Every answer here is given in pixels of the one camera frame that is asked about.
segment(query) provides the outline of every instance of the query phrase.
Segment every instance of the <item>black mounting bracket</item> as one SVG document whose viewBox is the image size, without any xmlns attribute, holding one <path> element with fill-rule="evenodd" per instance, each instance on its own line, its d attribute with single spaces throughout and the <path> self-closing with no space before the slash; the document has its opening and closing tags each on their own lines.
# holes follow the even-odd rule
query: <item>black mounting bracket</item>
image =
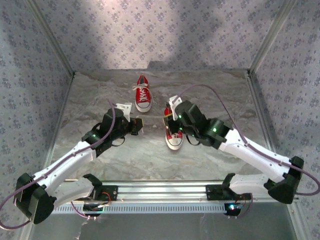
<svg viewBox="0 0 320 240">
<path fill-rule="evenodd" d="M 289 162 L 300 169 L 304 168 L 304 160 L 298 156 L 292 157 Z M 288 173 L 283 174 L 284 179 L 280 182 L 268 180 L 264 187 L 268 190 L 268 194 L 283 204 L 291 204 L 295 198 L 298 185 L 300 183 L 302 173 L 290 168 Z"/>
<path fill-rule="evenodd" d="M 234 176 L 234 173 L 229 173 L 222 184 L 212 184 L 205 186 L 206 199 L 208 201 L 240 201 L 240 200 L 251 200 L 250 193 L 236 194 L 230 187 L 230 181 Z"/>
<path fill-rule="evenodd" d="M 90 182 L 92 182 L 92 185 L 94 186 L 94 189 L 92 193 L 90 194 L 89 198 L 96 201 L 102 201 L 105 202 L 105 204 L 108 204 L 112 201 L 116 201 L 118 197 L 118 186 L 117 185 L 103 185 L 102 182 L 96 178 L 92 174 L 86 174 L 83 176 L 84 178 L 88 179 Z M 103 207 L 98 207 L 101 205 L 101 203 L 85 203 L 83 205 L 83 212 L 86 216 L 91 217 L 98 217 L 100 213 L 88 213 L 85 212 L 102 212 Z"/>
<path fill-rule="evenodd" d="M 31 183 L 33 177 L 27 173 L 22 174 L 16 181 L 15 189 Z M 49 196 L 46 186 L 38 183 L 31 185 L 14 196 L 14 205 L 33 223 L 39 224 L 44 221 L 54 210 L 56 197 Z"/>
</svg>

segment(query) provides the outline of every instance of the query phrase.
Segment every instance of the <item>gray marble surface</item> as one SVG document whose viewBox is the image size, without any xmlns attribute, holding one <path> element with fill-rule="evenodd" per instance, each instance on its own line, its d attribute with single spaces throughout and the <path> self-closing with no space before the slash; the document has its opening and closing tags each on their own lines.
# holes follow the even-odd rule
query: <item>gray marble surface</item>
<svg viewBox="0 0 320 240">
<path fill-rule="evenodd" d="M 132 102 L 131 90 L 141 72 L 108 71 L 91 75 L 76 73 L 62 117 L 52 162 L 68 152 L 113 103 Z M 92 173 L 101 180 L 222 180 L 228 173 L 257 174 L 258 170 L 230 154 L 211 147 L 192 146 L 187 141 L 178 151 L 165 142 L 161 118 L 166 101 L 194 84 L 217 89 L 247 138 L 264 144 L 262 129 L 243 71 L 144 72 L 154 102 L 144 119 L 143 134 L 127 136 L 120 147 L 112 147 L 95 161 L 84 165 L 71 179 Z M 207 118 L 230 119 L 209 89 L 196 87 L 182 96 L 198 105 Z M 132 116 L 142 115 L 133 108 Z"/>
</svg>

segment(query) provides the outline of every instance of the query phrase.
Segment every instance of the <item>red shoe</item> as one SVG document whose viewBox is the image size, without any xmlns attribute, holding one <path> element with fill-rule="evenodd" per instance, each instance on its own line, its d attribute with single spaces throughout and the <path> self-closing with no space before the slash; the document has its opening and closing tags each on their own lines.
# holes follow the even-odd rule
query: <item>red shoe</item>
<svg viewBox="0 0 320 240">
<path fill-rule="evenodd" d="M 164 116 L 169 116 L 172 111 L 169 107 L 164 110 Z M 184 135 L 181 131 L 178 133 L 170 134 L 169 131 L 165 130 L 165 142 L 171 150 L 178 150 L 181 148 L 184 141 Z"/>
<path fill-rule="evenodd" d="M 151 93 L 148 87 L 148 80 L 144 74 L 141 74 L 137 85 L 132 88 L 135 92 L 135 106 L 141 113 L 146 113 L 151 109 Z"/>
</svg>

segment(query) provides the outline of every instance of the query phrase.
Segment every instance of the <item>wall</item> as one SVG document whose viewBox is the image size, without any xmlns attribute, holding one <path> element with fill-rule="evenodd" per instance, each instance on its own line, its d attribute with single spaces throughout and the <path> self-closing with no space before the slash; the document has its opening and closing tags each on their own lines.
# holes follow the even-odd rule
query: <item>wall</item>
<svg viewBox="0 0 320 240">
<path fill-rule="evenodd" d="M 37 0 L 72 68 L 247 69 L 283 0 Z"/>
<path fill-rule="evenodd" d="M 19 0 L 0 1 L 0 199 L 17 178 L 41 169 L 70 76 L 57 60 L 33 16 Z M 12 200 L 0 212 L 9 226 L 22 220 Z M 0 231 L 12 239 L 16 231 Z"/>
<path fill-rule="evenodd" d="M 298 1 L 256 72 L 277 151 L 300 156 L 320 179 L 320 3 Z M 316 190 L 302 177 L 300 192 Z M 320 196 L 302 197 L 311 234 L 320 239 Z"/>
</svg>

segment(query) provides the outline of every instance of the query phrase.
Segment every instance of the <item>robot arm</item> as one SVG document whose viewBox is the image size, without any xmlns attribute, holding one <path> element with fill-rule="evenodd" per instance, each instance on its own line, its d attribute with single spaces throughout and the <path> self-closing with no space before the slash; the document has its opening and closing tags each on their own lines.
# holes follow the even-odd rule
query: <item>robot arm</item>
<svg viewBox="0 0 320 240">
<path fill-rule="evenodd" d="M 94 161 L 104 151 L 112 147 L 114 140 L 124 139 L 127 134 L 138 135 L 143 127 L 143 121 L 141 118 L 130 118 L 131 106 L 131 103 L 116 105 L 113 129 L 102 142 L 100 140 L 112 125 L 113 113 L 111 109 L 103 116 L 102 122 L 96 124 L 71 151 L 59 160 L 32 176 L 24 173 L 18 178 L 16 190 L 41 176 L 46 176 L 14 196 L 14 204 L 32 223 L 41 223 L 54 208 L 72 200 L 91 198 L 100 203 L 116 200 L 116 194 L 115 196 L 103 194 L 107 191 L 106 187 L 92 174 L 84 175 L 76 182 L 61 183 L 81 166 Z M 117 186 L 114 186 L 112 192 L 117 190 Z"/>
<path fill-rule="evenodd" d="M 228 174 L 220 188 L 207 189 L 211 192 L 211 200 L 221 200 L 223 195 L 227 199 L 232 195 L 236 198 L 246 193 L 268 193 L 281 203 L 292 203 L 302 174 L 289 166 L 294 165 L 302 169 L 304 161 L 301 158 L 288 158 L 276 154 L 248 138 L 245 138 L 244 142 L 238 130 L 231 125 L 217 118 L 207 119 L 195 104 L 176 98 L 177 96 L 174 96 L 169 99 L 172 115 L 164 118 L 168 131 L 172 134 L 182 131 L 195 137 L 204 146 L 232 154 L 263 173 Z M 282 164 L 277 164 L 271 159 L 276 159 Z"/>
</svg>

